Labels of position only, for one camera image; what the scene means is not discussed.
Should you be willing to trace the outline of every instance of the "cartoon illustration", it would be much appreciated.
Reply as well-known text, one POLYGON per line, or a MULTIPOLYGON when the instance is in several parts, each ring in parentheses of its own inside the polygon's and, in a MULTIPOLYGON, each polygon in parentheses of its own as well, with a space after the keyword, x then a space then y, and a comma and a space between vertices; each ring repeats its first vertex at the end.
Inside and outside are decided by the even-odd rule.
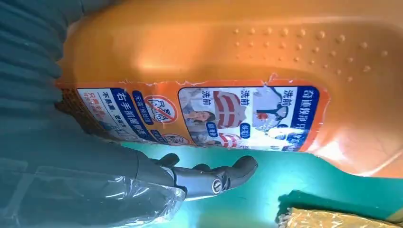
POLYGON ((246 107, 240 104, 236 94, 214 91, 215 114, 218 117, 217 128, 232 128, 239 125, 246 119, 246 107))
POLYGON ((277 126, 288 115, 288 107, 282 105, 282 96, 272 87, 256 88, 253 93, 252 126, 266 132, 277 126))
POLYGON ((176 145, 188 145, 189 141, 185 138, 183 138, 180 135, 177 134, 164 134, 164 139, 169 143, 169 144, 176 144, 176 145))

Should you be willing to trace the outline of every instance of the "green mat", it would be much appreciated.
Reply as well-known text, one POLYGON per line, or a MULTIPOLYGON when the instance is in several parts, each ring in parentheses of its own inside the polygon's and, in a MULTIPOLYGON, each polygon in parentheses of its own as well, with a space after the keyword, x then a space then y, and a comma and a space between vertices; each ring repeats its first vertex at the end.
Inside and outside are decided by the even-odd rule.
POLYGON ((151 158, 176 153, 178 166, 232 165, 253 156, 259 168, 245 185, 217 197, 184 202, 175 218, 155 227, 273 228, 287 207, 329 209, 386 220, 403 207, 403 180, 364 178, 344 173, 311 154, 203 149, 125 143, 151 158))

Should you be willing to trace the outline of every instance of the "plastic bottle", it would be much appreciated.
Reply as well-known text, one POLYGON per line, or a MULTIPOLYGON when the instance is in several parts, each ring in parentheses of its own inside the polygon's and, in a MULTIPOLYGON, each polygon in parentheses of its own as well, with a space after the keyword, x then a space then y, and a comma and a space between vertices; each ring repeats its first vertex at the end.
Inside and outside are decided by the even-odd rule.
POLYGON ((71 32, 58 106, 103 137, 302 151, 348 173, 403 177, 402 8, 128 0, 71 32))

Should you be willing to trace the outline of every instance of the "raised dots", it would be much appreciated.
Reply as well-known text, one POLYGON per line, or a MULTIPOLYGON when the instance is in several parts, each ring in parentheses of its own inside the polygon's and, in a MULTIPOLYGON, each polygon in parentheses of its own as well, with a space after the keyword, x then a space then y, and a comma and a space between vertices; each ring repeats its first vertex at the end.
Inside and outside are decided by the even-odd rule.
POLYGON ((316 38, 320 40, 320 39, 324 39, 325 36, 326 36, 326 33, 324 31, 320 31, 317 33, 316 38))

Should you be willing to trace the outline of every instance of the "product label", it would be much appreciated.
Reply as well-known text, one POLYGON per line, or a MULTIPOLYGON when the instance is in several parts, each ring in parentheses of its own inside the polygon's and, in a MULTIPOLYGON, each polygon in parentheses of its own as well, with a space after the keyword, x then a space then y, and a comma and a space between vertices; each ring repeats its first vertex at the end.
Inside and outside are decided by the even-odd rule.
POLYGON ((78 89, 78 94, 98 123, 124 141, 154 141, 134 108, 130 95, 120 88, 78 89))
POLYGON ((59 107, 77 119, 87 109, 97 124, 85 126, 90 133, 100 134, 100 128, 129 142, 276 151, 308 149, 329 100, 324 89, 297 80, 77 87, 82 104, 72 88, 62 86, 70 93, 64 96, 69 102, 59 107))
POLYGON ((298 151, 314 120, 312 86, 188 87, 179 91, 183 120, 198 146, 298 151))

